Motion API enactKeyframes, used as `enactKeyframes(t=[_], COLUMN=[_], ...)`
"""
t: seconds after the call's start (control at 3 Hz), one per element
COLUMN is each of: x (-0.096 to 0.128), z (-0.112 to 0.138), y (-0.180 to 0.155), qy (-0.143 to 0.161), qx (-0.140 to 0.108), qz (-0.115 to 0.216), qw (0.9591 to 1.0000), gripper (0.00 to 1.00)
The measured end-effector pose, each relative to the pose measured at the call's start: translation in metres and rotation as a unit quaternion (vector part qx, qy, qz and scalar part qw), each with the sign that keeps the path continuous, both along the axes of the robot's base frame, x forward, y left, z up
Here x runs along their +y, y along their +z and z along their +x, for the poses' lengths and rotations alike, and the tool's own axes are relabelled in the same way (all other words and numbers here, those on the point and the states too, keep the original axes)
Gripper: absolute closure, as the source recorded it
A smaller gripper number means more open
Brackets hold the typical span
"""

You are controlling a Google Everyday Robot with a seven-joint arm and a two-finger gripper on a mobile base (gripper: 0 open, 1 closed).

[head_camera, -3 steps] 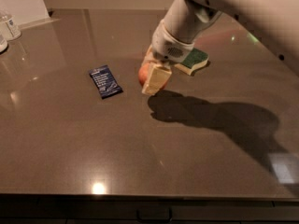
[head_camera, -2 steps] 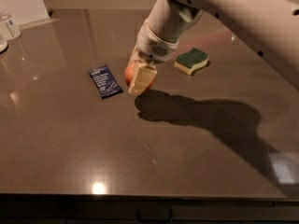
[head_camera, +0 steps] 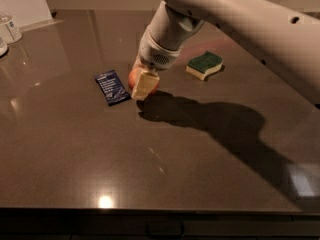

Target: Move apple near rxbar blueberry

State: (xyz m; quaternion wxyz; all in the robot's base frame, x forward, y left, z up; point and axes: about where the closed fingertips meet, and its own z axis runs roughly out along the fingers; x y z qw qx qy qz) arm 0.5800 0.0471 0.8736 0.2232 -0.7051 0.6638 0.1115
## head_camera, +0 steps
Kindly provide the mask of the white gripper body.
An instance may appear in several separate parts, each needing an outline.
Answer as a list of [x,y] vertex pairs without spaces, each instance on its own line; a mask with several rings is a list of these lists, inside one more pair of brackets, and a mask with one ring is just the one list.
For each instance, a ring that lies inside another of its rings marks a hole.
[[180,53],[180,50],[168,50],[157,44],[148,29],[145,30],[138,49],[141,63],[158,70],[169,69]]

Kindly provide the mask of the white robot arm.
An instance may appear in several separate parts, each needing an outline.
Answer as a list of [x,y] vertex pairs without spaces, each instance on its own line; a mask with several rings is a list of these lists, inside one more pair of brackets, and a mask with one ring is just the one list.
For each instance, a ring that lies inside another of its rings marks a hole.
[[266,0],[162,0],[139,45],[132,97],[145,99],[184,41],[210,23],[320,105],[320,21]]

